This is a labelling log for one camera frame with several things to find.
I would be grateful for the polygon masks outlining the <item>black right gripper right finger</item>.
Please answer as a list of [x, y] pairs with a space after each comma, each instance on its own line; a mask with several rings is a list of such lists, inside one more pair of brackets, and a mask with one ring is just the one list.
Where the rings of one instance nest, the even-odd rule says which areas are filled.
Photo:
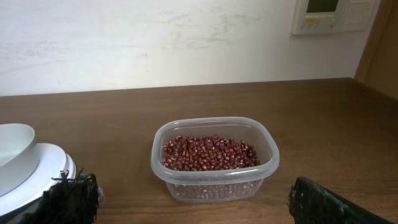
[[392, 224], [306, 177], [291, 187], [288, 207], [295, 224]]

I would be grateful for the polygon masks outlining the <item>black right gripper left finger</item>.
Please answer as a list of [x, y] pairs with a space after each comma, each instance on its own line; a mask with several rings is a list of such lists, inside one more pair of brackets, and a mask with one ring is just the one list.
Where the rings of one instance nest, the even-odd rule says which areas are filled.
[[100, 204], [100, 187], [93, 173], [80, 169], [74, 178], [61, 171], [56, 184], [43, 192], [38, 207], [23, 214], [26, 224], [93, 224]]

